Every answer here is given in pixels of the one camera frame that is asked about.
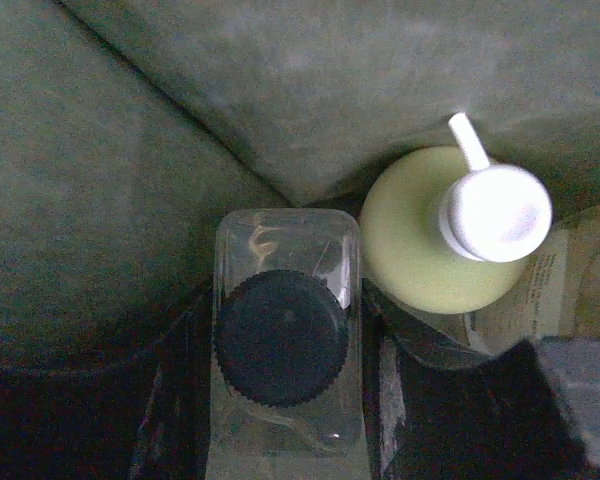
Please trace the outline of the clear square bottle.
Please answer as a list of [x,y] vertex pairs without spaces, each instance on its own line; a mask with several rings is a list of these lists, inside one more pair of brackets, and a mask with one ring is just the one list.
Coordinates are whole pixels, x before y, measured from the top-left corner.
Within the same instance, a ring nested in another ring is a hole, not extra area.
[[359,229],[239,210],[215,242],[211,431],[232,453],[339,457],[363,429]]

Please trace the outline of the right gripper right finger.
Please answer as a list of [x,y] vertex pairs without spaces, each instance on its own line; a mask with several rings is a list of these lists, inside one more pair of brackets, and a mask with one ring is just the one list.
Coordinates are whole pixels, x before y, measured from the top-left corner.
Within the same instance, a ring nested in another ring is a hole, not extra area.
[[362,287],[373,478],[598,478],[532,344],[488,360]]

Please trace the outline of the olive canvas bag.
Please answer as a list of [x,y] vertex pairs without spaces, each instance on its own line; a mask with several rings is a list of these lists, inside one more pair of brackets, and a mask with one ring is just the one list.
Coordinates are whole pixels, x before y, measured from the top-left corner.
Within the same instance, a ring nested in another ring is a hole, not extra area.
[[0,1],[0,366],[123,354],[226,213],[363,191],[458,111],[600,203],[600,1]]

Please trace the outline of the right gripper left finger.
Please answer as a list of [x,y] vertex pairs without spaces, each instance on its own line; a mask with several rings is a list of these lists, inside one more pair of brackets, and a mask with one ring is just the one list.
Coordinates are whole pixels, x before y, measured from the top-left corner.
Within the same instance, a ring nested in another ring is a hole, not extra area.
[[212,300],[91,370],[0,368],[0,479],[202,479]]

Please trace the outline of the yellow-green pump bottle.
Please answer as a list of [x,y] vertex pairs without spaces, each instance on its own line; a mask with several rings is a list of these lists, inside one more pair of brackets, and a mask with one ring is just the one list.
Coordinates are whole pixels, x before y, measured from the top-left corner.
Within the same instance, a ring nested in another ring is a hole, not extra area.
[[393,301],[434,314],[502,297],[552,222],[550,195],[534,174],[492,160],[465,113],[448,125],[456,146],[394,162],[359,217],[370,278]]

